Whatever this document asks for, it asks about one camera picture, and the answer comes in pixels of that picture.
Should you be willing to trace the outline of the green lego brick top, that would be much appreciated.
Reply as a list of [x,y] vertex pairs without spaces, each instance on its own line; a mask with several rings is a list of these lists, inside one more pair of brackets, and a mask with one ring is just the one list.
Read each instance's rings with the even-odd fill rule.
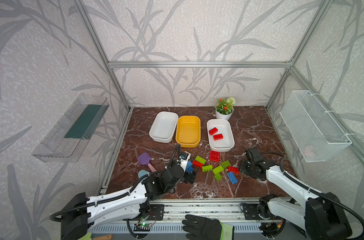
[[197,161],[203,165],[206,163],[206,160],[200,156],[196,156],[195,161]]

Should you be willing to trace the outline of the small green lego square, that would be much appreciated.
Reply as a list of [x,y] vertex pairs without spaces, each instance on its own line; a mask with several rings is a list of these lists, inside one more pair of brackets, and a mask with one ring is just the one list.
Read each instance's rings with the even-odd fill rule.
[[219,182],[223,177],[220,173],[214,175],[215,179]]

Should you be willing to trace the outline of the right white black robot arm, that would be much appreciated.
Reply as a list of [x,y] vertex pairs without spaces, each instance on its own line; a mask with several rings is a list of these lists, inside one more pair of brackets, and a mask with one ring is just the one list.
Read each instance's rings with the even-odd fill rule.
[[304,184],[284,170],[284,163],[264,159],[258,148],[246,150],[240,172],[253,179],[268,181],[281,188],[292,199],[285,201],[271,194],[259,199],[257,204],[241,204],[247,220],[252,217],[271,220],[274,217],[294,224],[312,240],[351,240],[353,231],[346,213],[353,215],[362,225],[356,237],[364,240],[364,219],[343,205],[333,193],[322,193]]

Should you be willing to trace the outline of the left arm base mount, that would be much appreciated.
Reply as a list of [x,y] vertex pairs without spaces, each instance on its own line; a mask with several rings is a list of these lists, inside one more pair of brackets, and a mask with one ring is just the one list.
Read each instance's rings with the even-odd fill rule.
[[144,221],[162,221],[164,216],[163,204],[141,204],[139,220]]

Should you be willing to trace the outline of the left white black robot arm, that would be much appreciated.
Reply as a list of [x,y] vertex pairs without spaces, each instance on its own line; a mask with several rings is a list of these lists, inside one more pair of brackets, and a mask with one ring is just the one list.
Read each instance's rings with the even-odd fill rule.
[[165,169],[145,174],[133,186],[107,195],[77,194],[49,218],[61,224],[62,240],[79,240],[96,227],[114,221],[145,218],[151,213],[151,201],[162,199],[179,183],[188,181],[186,169],[190,159],[191,154],[177,145]]

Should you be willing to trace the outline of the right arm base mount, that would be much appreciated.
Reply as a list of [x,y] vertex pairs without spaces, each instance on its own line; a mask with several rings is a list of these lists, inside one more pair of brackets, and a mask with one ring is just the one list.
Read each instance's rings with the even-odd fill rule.
[[241,203],[240,210],[244,214],[246,220],[275,220],[276,216],[273,215],[269,209],[268,202],[276,195],[267,195],[259,199],[258,203]]

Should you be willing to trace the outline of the green lego brick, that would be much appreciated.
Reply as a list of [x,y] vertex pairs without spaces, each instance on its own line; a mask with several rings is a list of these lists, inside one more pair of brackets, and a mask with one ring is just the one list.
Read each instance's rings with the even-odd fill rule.
[[203,165],[206,163],[206,160],[200,156],[196,156],[195,161],[197,161]]
[[202,172],[209,172],[213,170],[212,165],[202,166]]
[[214,168],[213,170],[214,175],[220,174],[222,171],[224,171],[224,168],[222,166],[218,166]]

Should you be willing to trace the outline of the large red lego brick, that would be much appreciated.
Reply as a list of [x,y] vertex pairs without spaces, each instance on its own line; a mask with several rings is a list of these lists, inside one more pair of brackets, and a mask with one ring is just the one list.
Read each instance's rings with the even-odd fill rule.
[[219,163],[221,161],[221,153],[216,151],[211,151],[209,154],[209,160],[211,162]]

